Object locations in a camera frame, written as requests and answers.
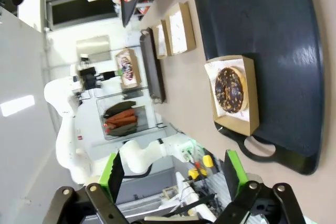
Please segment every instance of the table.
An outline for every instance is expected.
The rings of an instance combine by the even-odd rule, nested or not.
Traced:
[[[289,183],[306,216],[317,223],[332,223],[334,213],[328,209],[336,202],[336,187],[332,186],[336,179],[336,141],[333,140],[336,136],[336,2],[313,0],[324,54],[326,114],[320,164],[310,176],[300,175],[276,163],[254,162],[234,141],[217,132],[194,0],[155,0],[141,21],[141,28],[156,24],[177,2],[189,3],[197,48],[161,61],[167,101],[156,105],[156,111],[218,158],[224,159],[226,149],[236,150],[245,170],[260,175],[267,186]],[[258,155],[269,155],[262,146],[249,143],[248,147]]]

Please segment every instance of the cardboard box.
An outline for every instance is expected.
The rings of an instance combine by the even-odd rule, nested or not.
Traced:
[[[124,49],[115,57],[118,70],[122,71],[121,85],[124,89],[135,88],[141,83],[138,59],[133,49]]]
[[[214,121],[232,131],[238,132],[245,136],[250,136],[252,135],[254,130],[259,126],[257,85],[256,85],[256,75],[253,60],[241,55],[231,55],[231,56],[222,56],[214,58],[208,60],[207,63],[212,61],[233,60],[233,59],[242,59],[244,62],[246,82],[247,82],[249,121],[244,121],[230,115],[218,116],[215,105],[215,96],[211,88],[211,83],[209,83]]]
[[[162,60],[167,56],[171,56],[171,47],[168,40],[168,31],[165,20],[161,20],[157,25],[152,27],[156,57]]]
[[[168,12],[165,19],[172,55],[196,48],[193,25],[187,3],[178,3]]]

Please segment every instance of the black plastic tray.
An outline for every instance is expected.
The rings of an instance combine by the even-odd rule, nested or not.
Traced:
[[[140,0],[131,0],[131,1],[124,1],[121,0],[121,19],[122,25],[124,27],[127,26],[128,22],[131,20],[131,17],[134,13],[135,7]]]
[[[153,31],[151,28],[141,31],[140,46],[146,70],[148,89],[154,103],[163,103],[166,99],[160,61],[156,57]]]
[[[318,165],[324,114],[323,57],[312,0],[195,0],[206,59],[254,60],[260,126],[253,137],[274,144],[261,157],[245,136],[216,124],[258,162],[311,174]]]

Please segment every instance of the bolt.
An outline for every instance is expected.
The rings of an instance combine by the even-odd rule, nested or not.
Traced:
[[[95,190],[97,190],[96,186],[91,186],[90,187],[90,191],[95,191]]]
[[[284,190],[285,190],[285,187],[284,187],[284,186],[278,186],[278,190],[279,190],[279,191],[284,191]]]
[[[249,188],[251,188],[251,189],[257,189],[257,187],[258,187],[258,185],[257,185],[257,183],[251,183],[250,185],[249,185]]]

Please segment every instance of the chocolate glazed donut with nuts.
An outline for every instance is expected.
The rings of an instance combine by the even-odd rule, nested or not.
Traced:
[[[219,105],[228,113],[237,113],[248,104],[247,83],[236,68],[222,69],[216,79],[215,95]]]

